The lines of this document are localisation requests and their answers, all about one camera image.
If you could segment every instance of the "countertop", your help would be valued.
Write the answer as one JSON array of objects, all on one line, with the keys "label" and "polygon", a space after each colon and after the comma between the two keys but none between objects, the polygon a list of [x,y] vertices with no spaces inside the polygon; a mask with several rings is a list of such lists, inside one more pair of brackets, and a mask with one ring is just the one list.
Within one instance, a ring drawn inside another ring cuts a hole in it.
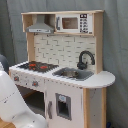
[{"label": "countertop", "polygon": [[115,82],[115,76],[108,71],[101,71],[99,74],[94,74],[84,81],[78,81],[78,80],[76,81],[76,80],[52,75],[55,71],[58,71],[59,69],[64,68],[64,66],[59,66],[51,71],[48,71],[47,73],[39,73],[39,72],[30,71],[30,70],[24,70],[21,68],[16,68],[17,66],[20,66],[25,63],[27,63],[27,61],[24,63],[20,63],[18,65],[12,66],[9,69],[36,75],[36,76],[41,76],[44,79],[51,79],[55,81],[65,82],[67,84],[70,84],[76,87],[82,87],[82,88],[103,88],[103,87],[110,86]]}]

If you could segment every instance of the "knob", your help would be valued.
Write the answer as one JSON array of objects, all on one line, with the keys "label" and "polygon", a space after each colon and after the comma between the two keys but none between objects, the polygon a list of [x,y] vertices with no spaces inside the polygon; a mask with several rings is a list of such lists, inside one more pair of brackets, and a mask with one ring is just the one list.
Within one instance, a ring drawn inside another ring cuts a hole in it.
[{"label": "knob", "polygon": [[39,86],[38,82],[37,81],[33,81],[32,86],[35,86],[35,87]]},{"label": "knob", "polygon": [[19,77],[18,76],[15,76],[14,77],[14,81],[19,81]]}]

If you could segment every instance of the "oven window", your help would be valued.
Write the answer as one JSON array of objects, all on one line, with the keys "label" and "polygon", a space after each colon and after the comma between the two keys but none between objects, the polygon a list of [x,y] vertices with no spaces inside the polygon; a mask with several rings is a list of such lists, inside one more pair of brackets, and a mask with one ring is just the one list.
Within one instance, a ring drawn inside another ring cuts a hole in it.
[{"label": "oven window", "polygon": [[62,18],[63,29],[78,29],[77,18]]}]

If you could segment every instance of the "door handle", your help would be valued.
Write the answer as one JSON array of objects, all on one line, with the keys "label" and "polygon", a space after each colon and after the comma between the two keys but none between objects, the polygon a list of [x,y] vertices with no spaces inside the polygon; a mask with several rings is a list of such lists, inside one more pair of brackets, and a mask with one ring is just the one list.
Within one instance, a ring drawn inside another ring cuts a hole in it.
[{"label": "door handle", "polygon": [[48,104],[48,115],[49,115],[49,119],[52,119],[51,107],[52,107],[52,101],[49,101],[49,104]]},{"label": "door handle", "polygon": [[57,18],[56,18],[56,29],[57,29],[57,30],[60,30],[60,27],[58,26],[59,20],[60,20],[60,17],[57,17]]}]

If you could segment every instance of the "tile backsplash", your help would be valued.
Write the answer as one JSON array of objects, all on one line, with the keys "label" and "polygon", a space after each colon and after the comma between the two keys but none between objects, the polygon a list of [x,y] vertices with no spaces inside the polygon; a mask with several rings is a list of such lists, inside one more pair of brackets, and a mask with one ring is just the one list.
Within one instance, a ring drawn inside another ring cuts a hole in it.
[{"label": "tile backsplash", "polygon": [[[43,63],[77,67],[82,51],[90,51],[95,57],[95,37],[46,35],[34,36],[35,60]],[[89,70],[95,70],[91,58],[84,54],[83,62],[88,63]]]}]

